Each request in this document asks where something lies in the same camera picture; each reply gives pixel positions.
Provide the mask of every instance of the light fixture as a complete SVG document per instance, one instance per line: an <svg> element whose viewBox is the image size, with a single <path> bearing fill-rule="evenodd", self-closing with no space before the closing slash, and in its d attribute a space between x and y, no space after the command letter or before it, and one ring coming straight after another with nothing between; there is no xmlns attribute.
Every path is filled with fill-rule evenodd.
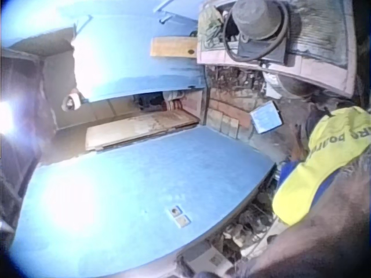
<svg viewBox="0 0 371 278"><path fill-rule="evenodd" d="M6 134L13 129L13 115L9 103L0 102L0 133Z"/></svg>

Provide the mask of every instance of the wooden board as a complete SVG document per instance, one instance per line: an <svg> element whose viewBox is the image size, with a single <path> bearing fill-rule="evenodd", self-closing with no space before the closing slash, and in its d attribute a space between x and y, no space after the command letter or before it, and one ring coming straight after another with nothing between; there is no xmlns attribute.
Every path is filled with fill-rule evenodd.
<svg viewBox="0 0 371 278"><path fill-rule="evenodd" d="M183 110L161 111L89 127L86 150L152 136L182 126L198 123L198 119Z"/></svg>
<svg viewBox="0 0 371 278"><path fill-rule="evenodd" d="M197 38L190 36L162 36L153 38L151 56L156 57L197 57Z"/></svg>

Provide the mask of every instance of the yellow jacket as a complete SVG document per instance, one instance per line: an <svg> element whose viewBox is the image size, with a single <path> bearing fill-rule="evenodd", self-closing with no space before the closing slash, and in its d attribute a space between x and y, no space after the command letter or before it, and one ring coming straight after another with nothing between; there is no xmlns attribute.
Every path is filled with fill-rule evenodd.
<svg viewBox="0 0 371 278"><path fill-rule="evenodd" d="M371 115L360 107L324 116L309 140L310 154L291 172L273 199L274 213L288 225L299 222L311 207L321 183L359 156L371 143Z"/></svg>

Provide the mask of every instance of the electrical outlet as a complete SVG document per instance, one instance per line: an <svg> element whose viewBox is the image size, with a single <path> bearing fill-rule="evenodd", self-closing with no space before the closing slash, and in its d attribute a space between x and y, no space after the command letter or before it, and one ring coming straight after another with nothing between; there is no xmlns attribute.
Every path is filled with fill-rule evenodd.
<svg viewBox="0 0 371 278"><path fill-rule="evenodd" d="M181 215L175 218L175 220L180 228L183 228L191 223L191 220L189 220L189 218L186 215Z"/></svg>
<svg viewBox="0 0 371 278"><path fill-rule="evenodd" d="M172 214L173 217L177 217L180 214L182 214L182 211L178 206L174 206L170 209L170 213Z"/></svg>

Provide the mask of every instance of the cable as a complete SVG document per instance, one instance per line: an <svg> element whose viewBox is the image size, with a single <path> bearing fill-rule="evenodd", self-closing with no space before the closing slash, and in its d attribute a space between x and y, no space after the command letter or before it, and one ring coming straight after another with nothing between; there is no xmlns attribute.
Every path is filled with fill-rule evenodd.
<svg viewBox="0 0 371 278"><path fill-rule="evenodd" d="M225 47L225 50L226 50L228 56L230 56L232 60L234 60L235 62L239 62L239 63L247 63L247 62L251 62L251 61L254 61L254 60L258 60L258 59L264 57L265 55L269 54L272 50L274 50L282 42L283 38L285 37L285 35L287 33L288 27L289 27L289 12L288 12L288 9L285 6L285 4L283 4L282 2L277 2L277 4L280 6L281 10L283 11L283 24L282 24L281 31L279 32L277 38L274 41L271 42L269 47L265 48L261 53L259 53L259 55L255 55L255 56L249 57L249 58L244 58L244 57L241 57L241 56L238 56L238 55L234 54L231 51L231 48L229 47L229 45L227 43L225 33L226 33L226 30L227 30L228 22L229 22L229 20L232 16L232 10L229 12L229 14L228 14L228 16L225 20L224 26L223 26L222 40L223 40L223 45Z"/></svg>

